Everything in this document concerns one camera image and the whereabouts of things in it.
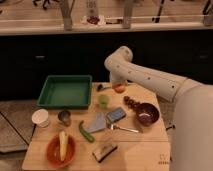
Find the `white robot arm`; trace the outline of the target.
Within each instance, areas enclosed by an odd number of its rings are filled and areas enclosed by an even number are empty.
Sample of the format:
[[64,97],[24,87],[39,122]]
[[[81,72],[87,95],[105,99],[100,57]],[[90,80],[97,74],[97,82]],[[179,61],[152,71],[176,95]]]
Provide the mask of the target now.
[[112,87],[127,80],[175,104],[169,171],[213,171],[213,85],[132,63],[121,46],[104,61]]

